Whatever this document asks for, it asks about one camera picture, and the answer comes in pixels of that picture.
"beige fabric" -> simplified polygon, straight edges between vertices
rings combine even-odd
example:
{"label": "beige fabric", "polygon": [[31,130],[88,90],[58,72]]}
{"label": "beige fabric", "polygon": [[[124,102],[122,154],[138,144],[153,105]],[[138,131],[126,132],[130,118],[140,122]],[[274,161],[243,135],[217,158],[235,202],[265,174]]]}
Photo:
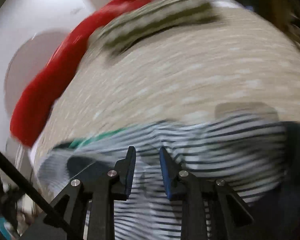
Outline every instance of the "beige fabric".
{"label": "beige fabric", "polygon": [[178,27],[109,59],[92,47],[39,142],[38,159],[60,141],[176,119],[212,120],[227,102],[262,102],[300,121],[300,53],[284,34],[240,8],[219,22]]}

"striped fabric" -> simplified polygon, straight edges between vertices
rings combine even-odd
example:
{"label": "striped fabric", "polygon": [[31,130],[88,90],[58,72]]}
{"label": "striped fabric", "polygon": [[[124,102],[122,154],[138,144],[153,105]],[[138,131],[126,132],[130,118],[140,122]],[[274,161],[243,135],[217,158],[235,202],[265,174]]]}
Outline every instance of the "striped fabric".
{"label": "striped fabric", "polygon": [[162,0],[123,14],[99,28],[90,43],[113,54],[127,50],[138,39],[178,25],[202,24],[214,16],[208,0]]}
{"label": "striped fabric", "polygon": [[[112,167],[133,145],[137,161],[132,192],[128,201],[115,202],[116,239],[180,239],[182,205],[166,199],[158,154],[161,146],[196,176],[225,179],[249,204],[276,187],[284,173],[284,128],[247,112],[209,124],[137,125],[89,140],[76,149],[51,150],[38,178],[57,194],[71,179],[66,164],[72,156],[94,158]],[[213,235],[210,229],[208,236]]]}

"black rod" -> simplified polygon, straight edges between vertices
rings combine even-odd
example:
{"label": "black rod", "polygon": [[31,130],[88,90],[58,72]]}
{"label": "black rod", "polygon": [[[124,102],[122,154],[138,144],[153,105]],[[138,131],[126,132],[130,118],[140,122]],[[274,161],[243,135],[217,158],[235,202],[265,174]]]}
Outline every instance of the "black rod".
{"label": "black rod", "polygon": [[37,192],[37,190],[26,180],[15,166],[0,152],[0,169],[6,173],[20,189],[22,189],[42,210],[54,220],[69,236],[77,236],[70,225],[60,216],[58,212]]}

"green fabric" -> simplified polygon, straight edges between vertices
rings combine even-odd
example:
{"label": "green fabric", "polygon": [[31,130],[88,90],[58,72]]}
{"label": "green fabric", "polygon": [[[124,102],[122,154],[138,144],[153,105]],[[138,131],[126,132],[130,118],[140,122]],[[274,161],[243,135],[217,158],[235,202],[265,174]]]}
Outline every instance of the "green fabric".
{"label": "green fabric", "polygon": [[77,149],[78,147],[82,147],[82,146],[88,145],[91,142],[95,142],[95,141],[101,140],[103,138],[113,136],[114,134],[119,133],[121,131],[124,131],[126,129],[127,128],[120,128],[120,129],[115,130],[115,131],[101,133],[101,134],[99,134],[97,136],[90,137],[88,139],[87,138],[76,138],[72,142],[69,142],[69,145],[67,145],[67,148],[69,148],[69,149]]}
{"label": "green fabric", "polygon": [[207,0],[162,0],[123,14],[96,30],[101,49],[119,54],[158,31],[179,25],[204,24],[215,17]]}

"red fabric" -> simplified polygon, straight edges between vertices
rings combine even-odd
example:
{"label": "red fabric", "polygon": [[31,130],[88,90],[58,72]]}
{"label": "red fabric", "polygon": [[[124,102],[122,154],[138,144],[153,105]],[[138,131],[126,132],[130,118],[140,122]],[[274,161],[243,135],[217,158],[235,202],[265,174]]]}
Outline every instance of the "red fabric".
{"label": "red fabric", "polygon": [[96,28],[119,15],[140,8],[151,0],[112,0],[84,19],[61,43],[51,59],[23,91],[10,122],[12,135],[32,146],[43,130],[51,106],[73,79],[87,50],[89,36]]}

